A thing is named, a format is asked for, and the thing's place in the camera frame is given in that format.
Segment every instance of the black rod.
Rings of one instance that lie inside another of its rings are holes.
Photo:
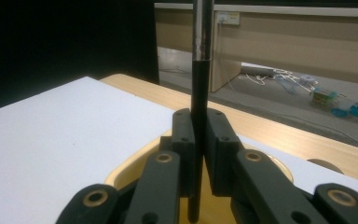
[[[193,62],[191,119],[197,151],[197,188],[188,199],[188,220],[196,223],[200,217],[200,186],[203,151],[205,148],[206,111],[212,55],[213,0],[195,0],[193,5]]]

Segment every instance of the wooden table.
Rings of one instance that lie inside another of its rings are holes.
[[[190,108],[190,95],[133,77],[113,75],[101,81],[173,110]],[[237,134],[304,160],[329,161],[342,170],[345,175],[358,179],[358,147],[301,131],[224,105],[209,102],[208,107],[225,113]]]

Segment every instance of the screw hole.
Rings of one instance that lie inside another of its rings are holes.
[[[146,213],[142,216],[142,224],[156,224],[158,216],[156,213]]]
[[[327,191],[327,195],[334,202],[347,207],[354,207],[357,204],[357,201],[353,196],[340,189],[330,189]]]
[[[159,154],[156,156],[156,161],[158,162],[169,162],[172,160],[172,156],[169,154]]]
[[[104,189],[97,189],[88,193],[83,198],[83,204],[87,207],[96,207],[103,204],[107,200],[107,191]]]
[[[248,160],[248,161],[261,161],[261,156],[257,153],[254,153],[254,152],[247,152],[245,154],[245,158]]]
[[[310,218],[307,215],[300,212],[293,212],[292,219],[298,224],[309,224]]]

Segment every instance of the electrical outlet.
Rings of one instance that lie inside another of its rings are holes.
[[[222,22],[222,24],[227,24],[227,25],[239,25],[240,12],[218,11],[216,22],[217,23]]]

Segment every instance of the colorful object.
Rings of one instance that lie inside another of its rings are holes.
[[[339,118],[345,118],[348,116],[348,111],[343,110],[343,109],[339,109],[339,108],[333,108],[331,109],[331,113]]]
[[[330,91],[322,88],[316,88],[313,91],[312,101],[320,105],[330,105],[332,100],[336,98],[337,93],[335,91]]]
[[[351,106],[350,113],[358,118],[358,105]]]

